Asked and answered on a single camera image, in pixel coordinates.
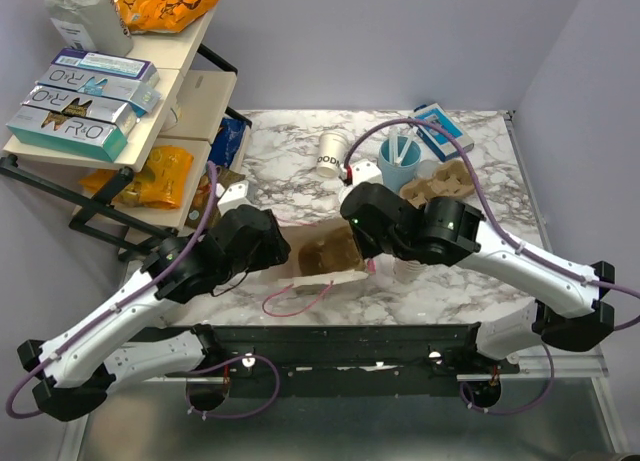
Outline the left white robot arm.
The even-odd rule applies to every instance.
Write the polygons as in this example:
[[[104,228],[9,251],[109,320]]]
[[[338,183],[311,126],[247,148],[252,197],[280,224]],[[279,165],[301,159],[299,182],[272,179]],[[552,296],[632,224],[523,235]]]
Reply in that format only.
[[[39,412],[78,419],[117,388],[165,374],[214,374],[226,356],[212,328],[195,325],[149,341],[140,332],[167,311],[241,273],[284,264],[290,246],[274,214],[241,205],[204,234],[165,239],[129,281],[82,321],[49,341],[18,348],[38,382]]]

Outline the white paper coffee cup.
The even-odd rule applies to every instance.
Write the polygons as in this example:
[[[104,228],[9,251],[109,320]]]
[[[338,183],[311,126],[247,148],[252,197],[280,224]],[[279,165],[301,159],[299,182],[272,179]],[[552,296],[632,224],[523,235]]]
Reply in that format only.
[[[324,131],[319,136],[316,172],[326,178],[340,174],[341,164],[349,148],[347,138],[340,132]]]

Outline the brown pink paper bag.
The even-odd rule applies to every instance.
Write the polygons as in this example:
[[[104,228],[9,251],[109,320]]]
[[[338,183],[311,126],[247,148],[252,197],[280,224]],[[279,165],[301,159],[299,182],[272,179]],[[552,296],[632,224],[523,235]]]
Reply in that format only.
[[[376,272],[375,261],[365,259],[356,246],[349,223],[333,218],[297,226],[283,226],[280,232],[290,246],[288,260],[260,273],[259,280],[278,290],[267,296],[262,311],[272,318],[297,316],[310,309],[276,313],[267,304],[291,291],[315,292],[320,301],[334,287],[362,281]]]

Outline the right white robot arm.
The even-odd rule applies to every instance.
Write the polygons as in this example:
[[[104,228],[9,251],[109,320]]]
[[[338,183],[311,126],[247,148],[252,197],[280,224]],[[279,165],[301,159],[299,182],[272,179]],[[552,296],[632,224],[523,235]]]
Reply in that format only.
[[[475,326],[459,351],[471,372],[542,343],[585,352],[614,331],[615,310],[597,284],[614,279],[615,269],[606,262],[580,265],[521,240],[509,244],[480,210],[462,201],[437,197],[415,207],[381,184],[358,184],[340,214],[366,258],[389,254],[426,266],[457,266],[532,297],[524,308]]]

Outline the brown cardboard cup carrier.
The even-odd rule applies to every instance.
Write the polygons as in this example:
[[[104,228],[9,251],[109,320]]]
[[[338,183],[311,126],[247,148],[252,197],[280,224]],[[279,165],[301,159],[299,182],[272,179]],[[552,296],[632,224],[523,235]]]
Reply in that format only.
[[[349,226],[343,226],[306,242],[298,252],[302,276],[361,271],[365,262]]]

